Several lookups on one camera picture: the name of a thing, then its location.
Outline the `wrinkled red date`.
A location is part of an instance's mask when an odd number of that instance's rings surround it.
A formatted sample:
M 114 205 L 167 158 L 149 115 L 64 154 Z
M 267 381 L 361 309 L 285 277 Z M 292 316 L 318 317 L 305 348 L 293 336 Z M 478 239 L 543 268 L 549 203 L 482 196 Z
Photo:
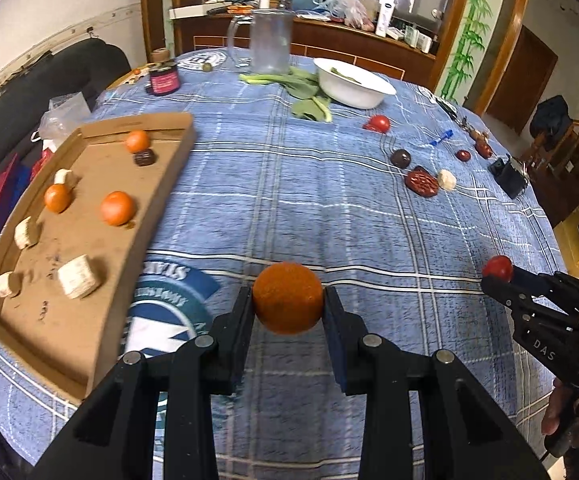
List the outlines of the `wrinkled red date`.
M 439 183 L 436 177 L 423 167 L 416 166 L 404 177 L 405 186 L 415 194 L 431 198 L 439 191 Z

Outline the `clear plastic bag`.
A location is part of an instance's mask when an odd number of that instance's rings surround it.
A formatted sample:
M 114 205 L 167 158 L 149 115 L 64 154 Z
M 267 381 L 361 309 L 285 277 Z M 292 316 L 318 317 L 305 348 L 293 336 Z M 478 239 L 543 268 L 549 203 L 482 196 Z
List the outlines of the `clear plastic bag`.
M 91 116 L 91 110 L 81 92 L 55 96 L 40 119 L 38 128 L 30 136 L 31 142 L 52 141 L 62 144 L 76 128 Z

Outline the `beige cork piece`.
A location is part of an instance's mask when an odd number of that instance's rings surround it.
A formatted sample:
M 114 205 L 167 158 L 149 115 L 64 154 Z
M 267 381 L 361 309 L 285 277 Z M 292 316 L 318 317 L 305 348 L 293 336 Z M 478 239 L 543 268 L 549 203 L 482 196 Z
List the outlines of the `beige cork piece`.
M 78 183 L 78 177 L 71 169 L 60 168 L 54 175 L 54 185 L 63 185 L 72 190 Z
M 20 294 L 22 277 L 17 272 L 0 274 L 0 298 L 16 297 Z

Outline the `beige cork cylinder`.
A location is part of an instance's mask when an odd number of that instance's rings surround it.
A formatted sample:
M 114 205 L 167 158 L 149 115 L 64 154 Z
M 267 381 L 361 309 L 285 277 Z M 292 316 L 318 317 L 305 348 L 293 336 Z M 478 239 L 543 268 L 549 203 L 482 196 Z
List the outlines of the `beige cork cylinder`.
M 15 228 L 14 241 L 20 250 L 33 247 L 38 244 L 40 238 L 39 223 L 32 217 L 24 218 Z

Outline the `orange tangerine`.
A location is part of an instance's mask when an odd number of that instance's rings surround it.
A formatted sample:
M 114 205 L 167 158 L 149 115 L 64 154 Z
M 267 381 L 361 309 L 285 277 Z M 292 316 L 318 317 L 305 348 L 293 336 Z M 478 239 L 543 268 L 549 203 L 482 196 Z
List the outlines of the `orange tangerine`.
M 99 212 L 108 226 L 123 226 L 134 217 L 136 205 L 126 192 L 114 191 L 105 196 L 100 203 Z
M 252 286 L 254 310 L 272 333 L 298 335 L 321 320 L 324 289 L 318 275 L 295 262 L 274 263 Z
M 44 193 L 44 205 L 54 214 L 61 214 L 73 200 L 72 188 L 66 184 L 52 184 Z
M 147 151 L 151 145 L 152 140 L 145 130 L 130 131 L 124 139 L 124 146 L 132 154 Z

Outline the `dark purple plum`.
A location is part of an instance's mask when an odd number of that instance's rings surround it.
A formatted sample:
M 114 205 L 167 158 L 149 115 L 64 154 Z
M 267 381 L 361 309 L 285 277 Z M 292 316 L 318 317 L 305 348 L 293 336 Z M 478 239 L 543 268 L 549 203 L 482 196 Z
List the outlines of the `dark purple plum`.
M 399 150 L 393 151 L 390 155 L 390 162 L 393 166 L 396 166 L 400 169 L 408 168 L 411 164 L 411 154 L 404 150 L 403 148 L 399 148 Z

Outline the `pale cork chunk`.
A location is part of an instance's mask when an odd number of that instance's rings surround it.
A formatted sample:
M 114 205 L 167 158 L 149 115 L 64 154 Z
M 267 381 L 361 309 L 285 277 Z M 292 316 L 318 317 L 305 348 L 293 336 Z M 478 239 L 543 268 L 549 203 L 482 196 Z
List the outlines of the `pale cork chunk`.
M 457 187 L 457 177 L 451 171 L 440 169 L 437 174 L 437 181 L 440 188 L 446 191 L 454 191 Z

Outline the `blue pen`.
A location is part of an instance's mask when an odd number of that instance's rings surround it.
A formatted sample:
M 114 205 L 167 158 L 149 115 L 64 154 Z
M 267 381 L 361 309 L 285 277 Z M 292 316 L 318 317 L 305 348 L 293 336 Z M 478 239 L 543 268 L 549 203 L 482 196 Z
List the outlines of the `blue pen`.
M 452 136 L 453 136 L 453 130 L 452 129 L 446 130 L 444 133 L 442 133 L 442 135 L 440 136 L 439 139 L 432 140 L 431 143 L 429 143 L 429 145 L 430 146 L 437 146 L 438 144 L 440 144 L 444 140 L 451 139 Z

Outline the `wooden counter cabinet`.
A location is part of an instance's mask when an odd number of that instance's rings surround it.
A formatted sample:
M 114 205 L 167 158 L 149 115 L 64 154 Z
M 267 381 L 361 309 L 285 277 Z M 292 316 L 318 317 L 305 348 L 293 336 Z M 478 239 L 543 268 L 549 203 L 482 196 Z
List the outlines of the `wooden counter cabinet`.
M 227 27 L 233 16 L 227 13 L 183 18 L 174 22 L 174 52 L 182 54 L 201 48 L 226 45 Z M 335 58 L 391 78 L 437 87 L 452 50 L 448 36 L 428 53 L 401 40 L 381 37 L 345 25 L 295 18 L 291 54 L 308 58 Z

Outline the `beige cork block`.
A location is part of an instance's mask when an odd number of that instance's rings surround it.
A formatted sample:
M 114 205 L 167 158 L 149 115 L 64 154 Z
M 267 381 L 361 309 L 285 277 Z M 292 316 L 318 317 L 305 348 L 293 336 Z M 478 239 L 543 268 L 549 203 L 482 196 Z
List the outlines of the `beige cork block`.
M 65 263 L 57 270 L 57 277 L 62 291 L 69 299 L 88 296 L 103 283 L 88 255 L 80 255 Z

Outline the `white bowl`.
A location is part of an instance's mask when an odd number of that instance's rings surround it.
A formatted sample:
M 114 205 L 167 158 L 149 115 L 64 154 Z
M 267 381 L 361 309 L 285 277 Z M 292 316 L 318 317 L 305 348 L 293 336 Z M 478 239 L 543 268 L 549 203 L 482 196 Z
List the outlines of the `white bowl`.
M 397 94 L 388 80 L 364 68 L 333 58 L 314 58 L 313 63 L 318 70 L 321 90 L 341 104 L 358 110 L 373 110 L 387 96 Z

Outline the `dark jar with pink label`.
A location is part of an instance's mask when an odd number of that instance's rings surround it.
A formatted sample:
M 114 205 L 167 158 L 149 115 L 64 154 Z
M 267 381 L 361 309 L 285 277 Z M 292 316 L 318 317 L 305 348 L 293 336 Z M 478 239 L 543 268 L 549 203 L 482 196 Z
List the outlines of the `dark jar with pink label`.
M 178 65 L 173 60 L 155 63 L 149 67 L 148 92 L 154 96 L 167 96 L 181 88 Z

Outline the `black leather sofa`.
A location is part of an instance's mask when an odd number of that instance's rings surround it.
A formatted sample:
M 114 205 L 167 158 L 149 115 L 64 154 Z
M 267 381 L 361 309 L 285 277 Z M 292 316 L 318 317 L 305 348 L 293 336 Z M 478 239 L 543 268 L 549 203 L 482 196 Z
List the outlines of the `black leather sofa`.
M 124 52 L 94 38 L 57 53 L 47 52 L 0 89 L 0 170 L 12 155 L 35 151 L 31 135 L 48 110 L 50 99 L 81 93 L 94 106 L 100 94 L 130 64 Z

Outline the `small red tomato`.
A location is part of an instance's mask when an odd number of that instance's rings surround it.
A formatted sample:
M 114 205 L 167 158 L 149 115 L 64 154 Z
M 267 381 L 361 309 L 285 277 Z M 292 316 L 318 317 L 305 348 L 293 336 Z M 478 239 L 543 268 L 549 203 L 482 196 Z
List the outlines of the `small red tomato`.
M 390 127 L 390 120 L 385 115 L 374 115 L 362 126 L 365 130 L 371 130 L 382 134 L 386 134 Z

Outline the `small red date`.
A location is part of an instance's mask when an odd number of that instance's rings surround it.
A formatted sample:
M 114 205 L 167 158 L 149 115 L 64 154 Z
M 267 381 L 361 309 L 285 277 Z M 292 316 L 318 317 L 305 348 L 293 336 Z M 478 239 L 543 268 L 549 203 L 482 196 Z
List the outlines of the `small red date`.
M 461 162 L 468 162 L 468 160 L 472 158 L 471 153 L 469 153 L 466 150 L 458 150 L 455 153 L 455 156 L 457 156 L 457 158 L 460 159 Z

